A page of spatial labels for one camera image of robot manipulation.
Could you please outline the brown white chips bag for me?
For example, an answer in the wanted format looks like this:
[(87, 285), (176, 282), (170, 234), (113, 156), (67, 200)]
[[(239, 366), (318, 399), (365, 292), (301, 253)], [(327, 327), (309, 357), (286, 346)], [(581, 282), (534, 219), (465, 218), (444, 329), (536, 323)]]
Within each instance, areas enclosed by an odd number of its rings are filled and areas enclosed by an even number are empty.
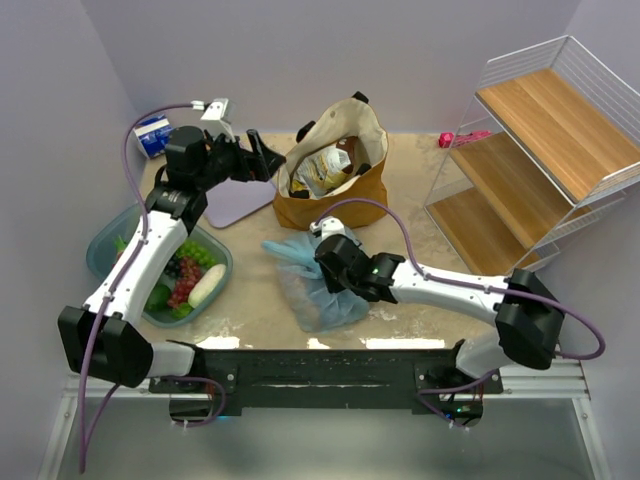
[(319, 199), (351, 178), (371, 168), (366, 156), (357, 159), (356, 137), (338, 140), (305, 157), (293, 174), (289, 194), (294, 198)]

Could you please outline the light blue plastic bag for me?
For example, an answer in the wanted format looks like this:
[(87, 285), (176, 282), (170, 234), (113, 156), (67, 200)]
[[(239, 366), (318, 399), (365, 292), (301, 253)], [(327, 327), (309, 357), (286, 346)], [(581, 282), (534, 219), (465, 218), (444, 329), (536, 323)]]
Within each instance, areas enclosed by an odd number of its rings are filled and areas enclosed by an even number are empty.
[(369, 303), (349, 290), (331, 293), (315, 249), (320, 239), (297, 232), (281, 242), (263, 241), (262, 249), (276, 260), (278, 282), (301, 330), (326, 332), (356, 323), (369, 313)]

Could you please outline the brown Trader Joe's tote bag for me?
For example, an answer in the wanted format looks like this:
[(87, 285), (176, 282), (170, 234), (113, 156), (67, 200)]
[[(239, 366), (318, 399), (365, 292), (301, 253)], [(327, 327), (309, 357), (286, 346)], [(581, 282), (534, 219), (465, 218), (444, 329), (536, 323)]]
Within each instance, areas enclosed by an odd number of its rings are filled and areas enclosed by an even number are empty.
[(388, 150), (388, 134), (363, 93), (328, 107), (297, 132), (276, 174), (272, 206), (279, 225), (305, 230), (331, 206), (350, 228), (383, 218)]

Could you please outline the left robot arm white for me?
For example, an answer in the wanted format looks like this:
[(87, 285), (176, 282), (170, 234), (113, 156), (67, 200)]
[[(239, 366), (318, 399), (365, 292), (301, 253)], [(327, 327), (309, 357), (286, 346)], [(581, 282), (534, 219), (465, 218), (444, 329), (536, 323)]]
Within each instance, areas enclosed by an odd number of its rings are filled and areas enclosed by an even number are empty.
[(173, 130), (166, 163), (140, 208), (140, 221), (102, 286), (80, 307), (65, 307), (58, 329), (72, 371), (126, 387), (147, 378), (182, 377), (193, 369), (190, 344), (152, 344), (138, 331), (144, 306), (170, 258), (187, 239), (207, 207), (206, 194), (218, 184), (271, 180), (284, 164), (250, 130), (251, 147), (234, 136), (212, 137), (195, 126)]

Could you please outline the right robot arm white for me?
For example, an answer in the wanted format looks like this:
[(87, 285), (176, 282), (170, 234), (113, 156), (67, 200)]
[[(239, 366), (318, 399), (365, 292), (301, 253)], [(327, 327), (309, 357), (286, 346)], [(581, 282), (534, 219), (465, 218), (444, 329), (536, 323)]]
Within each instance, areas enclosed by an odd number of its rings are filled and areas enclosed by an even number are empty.
[(531, 271), (475, 277), (413, 265), (401, 255), (368, 256), (344, 234), (322, 235), (315, 260), (332, 293), (433, 306), (490, 325), (488, 334), (454, 348), (452, 368), (470, 379), (510, 364), (547, 370), (555, 358), (564, 314), (548, 303), (553, 294)]

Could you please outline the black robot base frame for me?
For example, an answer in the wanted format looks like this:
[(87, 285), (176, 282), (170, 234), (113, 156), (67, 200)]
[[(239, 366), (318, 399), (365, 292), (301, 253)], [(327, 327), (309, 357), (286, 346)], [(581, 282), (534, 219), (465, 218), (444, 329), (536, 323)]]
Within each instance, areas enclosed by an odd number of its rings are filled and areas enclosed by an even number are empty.
[(469, 426), (481, 418), (482, 395), (503, 390), (489, 372), (481, 383), (454, 368), (450, 349), (201, 350), (187, 376), (153, 379), (154, 394), (172, 394), (175, 420), (207, 414), (197, 395), (213, 397), (215, 413), (249, 408), (409, 410)]

